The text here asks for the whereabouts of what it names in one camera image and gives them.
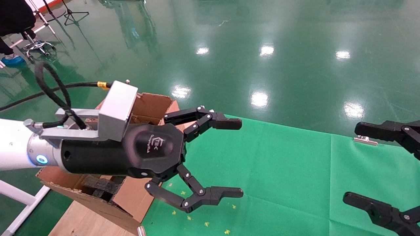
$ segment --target cardboard box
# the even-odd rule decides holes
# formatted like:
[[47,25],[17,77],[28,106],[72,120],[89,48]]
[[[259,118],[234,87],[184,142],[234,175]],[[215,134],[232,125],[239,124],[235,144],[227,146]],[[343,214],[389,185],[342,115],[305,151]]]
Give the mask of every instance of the cardboard box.
[[[165,113],[178,110],[178,103],[170,97],[149,93],[138,94],[133,106],[131,122],[162,125]],[[177,128],[183,131],[185,126],[180,125]],[[136,229],[140,226],[153,201],[153,197],[144,189],[149,178],[125,177],[116,193],[107,200],[92,196],[92,190],[83,186],[82,183],[87,175],[70,174],[59,167],[48,166],[42,168],[37,173],[37,177],[45,186],[78,201],[134,235],[137,235]],[[111,176],[96,177],[111,179]]]

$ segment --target metal clip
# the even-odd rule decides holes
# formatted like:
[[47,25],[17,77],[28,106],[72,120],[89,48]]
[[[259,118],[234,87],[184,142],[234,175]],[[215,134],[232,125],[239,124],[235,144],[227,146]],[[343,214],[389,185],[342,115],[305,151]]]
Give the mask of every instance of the metal clip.
[[372,146],[377,146],[378,142],[369,140],[369,137],[358,135],[356,138],[353,138],[355,142],[364,143]]
[[137,228],[137,233],[139,234],[139,236],[146,236],[146,231],[144,230],[143,226]]

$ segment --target green cloth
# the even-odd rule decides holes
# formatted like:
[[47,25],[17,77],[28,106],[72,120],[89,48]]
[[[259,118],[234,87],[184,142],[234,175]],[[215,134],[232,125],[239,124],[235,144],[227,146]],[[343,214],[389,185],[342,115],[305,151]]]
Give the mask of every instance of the green cloth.
[[[204,187],[240,187],[244,196],[190,214],[155,200],[142,223],[147,236],[395,236],[344,204],[344,193],[401,211],[420,205],[420,163],[403,148],[249,119],[188,144],[185,166]],[[163,187],[192,193],[179,176]]]

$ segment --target cable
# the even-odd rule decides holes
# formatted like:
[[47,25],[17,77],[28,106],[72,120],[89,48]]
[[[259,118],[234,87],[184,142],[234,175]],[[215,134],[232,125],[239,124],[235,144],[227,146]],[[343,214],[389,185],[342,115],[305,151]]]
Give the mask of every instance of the cable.
[[[99,86],[98,83],[104,83],[104,82],[80,82],[80,83],[71,83],[71,84],[64,85],[64,87],[67,88],[67,89],[77,88],[77,87],[102,87],[102,86]],[[110,84],[110,83],[106,83],[106,87],[107,88],[110,88],[111,85],[112,84]],[[55,88],[51,89],[52,92],[55,92],[57,90],[60,90],[60,88],[59,87],[55,87]],[[20,99],[20,100],[15,101],[15,102],[12,102],[10,104],[7,104],[4,107],[0,107],[0,112],[5,111],[5,110],[7,110],[9,108],[12,108],[14,106],[17,106],[19,104],[22,104],[24,102],[27,102],[29,100],[35,99],[37,97],[40,97],[42,95],[45,95],[45,93],[44,92],[39,92],[39,93],[36,93],[36,94],[32,94],[31,96],[27,96],[26,98]]]
[[[61,92],[64,95],[64,99],[66,102],[61,100],[57,95],[55,95],[54,92],[51,91],[51,89],[47,86],[44,80],[44,68],[52,75],[55,82],[58,84],[58,87],[60,88]],[[56,122],[44,122],[42,124],[43,128],[52,128],[61,126],[64,124],[64,122],[67,121],[69,117],[79,126],[80,129],[86,129],[86,124],[81,120],[81,118],[76,115],[76,113],[71,109],[71,100],[70,95],[67,92],[67,89],[64,87],[63,82],[58,77],[57,72],[47,63],[40,62],[35,66],[35,79],[37,80],[38,86],[41,88],[41,90],[49,97],[51,100],[53,100],[58,106],[60,106],[66,113],[66,115],[60,120]]]

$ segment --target metal bracket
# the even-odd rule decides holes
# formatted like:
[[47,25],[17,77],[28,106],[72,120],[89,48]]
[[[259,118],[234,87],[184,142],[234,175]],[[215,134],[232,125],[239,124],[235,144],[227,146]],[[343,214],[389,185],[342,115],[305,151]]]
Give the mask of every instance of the metal bracket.
[[357,137],[353,138],[355,142],[364,143],[372,146],[377,146],[378,142],[369,140],[369,137],[358,135]]

